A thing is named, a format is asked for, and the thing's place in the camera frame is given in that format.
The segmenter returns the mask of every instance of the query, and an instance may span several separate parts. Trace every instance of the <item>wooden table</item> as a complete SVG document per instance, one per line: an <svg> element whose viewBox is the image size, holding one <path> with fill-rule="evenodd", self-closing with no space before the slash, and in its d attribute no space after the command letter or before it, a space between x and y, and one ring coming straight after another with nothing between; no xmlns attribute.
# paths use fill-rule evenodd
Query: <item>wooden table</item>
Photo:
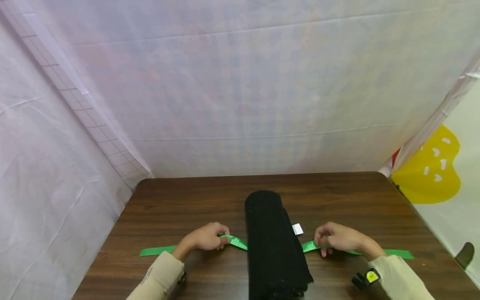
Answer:
<svg viewBox="0 0 480 300"><path fill-rule="evenodd" d="M177 244L210 221L247 239L244 201L256 190L272 190L292 223L300 223L304 243L315 229L334 221L358 229L384 248L410 250L408 264L437 299L480 299L480 291L422 222L408 202L380 173L330 173L142 181L113 227L74 300L125 299L140 283L155 256L143 248ZM314 283L305 299L380 299L378 287L357 291L352 276L366 269L362 257L338 252L322 259L305 254ZM187 281L173 299L247 299L247 253L233 246L195 252L186 261Z"/></svg>

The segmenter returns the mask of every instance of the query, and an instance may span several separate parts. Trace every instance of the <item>black rolled towel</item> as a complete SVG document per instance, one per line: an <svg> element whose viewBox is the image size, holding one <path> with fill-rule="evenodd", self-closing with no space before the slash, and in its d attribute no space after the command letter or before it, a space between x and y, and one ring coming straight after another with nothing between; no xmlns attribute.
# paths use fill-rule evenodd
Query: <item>black rolled towel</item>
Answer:
<svg viewBox="0 0 480 300"><path fill-rule="evenodd" d="M249 299L303 297L313 278L280 195L256 191L245 200Z"/></svg>

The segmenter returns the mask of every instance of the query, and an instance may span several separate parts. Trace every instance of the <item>white tag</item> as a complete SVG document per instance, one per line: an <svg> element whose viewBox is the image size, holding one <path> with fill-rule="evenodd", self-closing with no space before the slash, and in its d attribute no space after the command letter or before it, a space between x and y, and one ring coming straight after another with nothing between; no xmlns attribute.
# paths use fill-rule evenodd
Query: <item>white tag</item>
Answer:
<svg viewBox="0 0 480 300"><path fill-rule="evenodd" d="M292 225L292 228L293 228L293 232L295 232L295 235L300 235L300 234L303 234L303 230L300 226L300 223L297 223L297 224L293 224Z"/></svg>

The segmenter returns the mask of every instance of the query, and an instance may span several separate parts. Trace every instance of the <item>yellow cutout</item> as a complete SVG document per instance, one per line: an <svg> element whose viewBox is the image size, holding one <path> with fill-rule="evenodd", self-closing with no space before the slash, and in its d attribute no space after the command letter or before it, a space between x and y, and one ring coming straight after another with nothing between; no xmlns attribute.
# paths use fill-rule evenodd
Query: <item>yellow cutout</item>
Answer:
<svg viewBox="0 0 480 300"><path fill-rule="evenodd" d="M372 283L375 280L378 280L377 274L375 274L375 272L372 272L372 271L367 272L366 278L367 278L368 282L370 282L370 283Z"/></svg>
<svg viewBox="0 0 480 300"><path fill-rule="evenodd" d="M392 174L392 180L414 204L447 201L460 189L460 178L453 167L459 150L455 135L442 125L410 161Z"/></svg>

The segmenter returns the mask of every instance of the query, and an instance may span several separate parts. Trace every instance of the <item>green strap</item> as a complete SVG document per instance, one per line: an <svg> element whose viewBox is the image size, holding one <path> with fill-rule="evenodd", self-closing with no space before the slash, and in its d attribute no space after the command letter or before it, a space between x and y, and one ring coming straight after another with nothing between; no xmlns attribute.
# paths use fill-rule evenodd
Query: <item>green strap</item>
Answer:
<svg viewBox="0 0 480 300"><path fill-rule="evenodd" d="M306 242L302 246L303 253L307 253L313 250L321 249L321 248L331 248L331 247L317 247L315 246L313 240ZM395 250L395 249L385 249L384 250L387 255L396 255L400 256L403 259L414 259L415 257L413 256L410 251L407 250ZM346 251L347 253L353 254L353 255L361 255L360 253L356 251Z"/></svg>
<svg viewBox="0 0 480 300"><path fill-rule="evenodd" d="M230 239L231 239L230 245L233 245L233 246L238 247L238 248L243 249L243 250L248 250L247 242L245 242L245 241L243 241L243 240L240 240L240 239L237 238L237 237L234 237L234 236L232 236L232 235L222 235L222 236L220 236L220 237L221 237L221 238L222 238L222 237L230 238ZM315 244L313 243L313 240L306 242L306 243L303 244L301 247L302 247L304 253L310 252L310 251L313 251L313 250L317 250L317 249L321 249L321 248L325 248L325 247L317 247L317 246L315 246ZM147 249L143 249L143 250L140 252L140 257L143 257L143 256L152 256L152 255L160 255L163 251L167 251L168 253L171 253L171 252L173 251L173 249L175 249L175 246L158 247L158 248L147 248ZM350 254L353 254L353 255L361 255L360 253L355 252L355 251L346 251L346 252L347 252L347 253L350 253ZM403 258L403 259L414 259L414 258L415 258L415 257L410 253L410 251L406 251L406 250L385 249L385 253L386 253L387 255L400 256L400 257Z"/></svg>

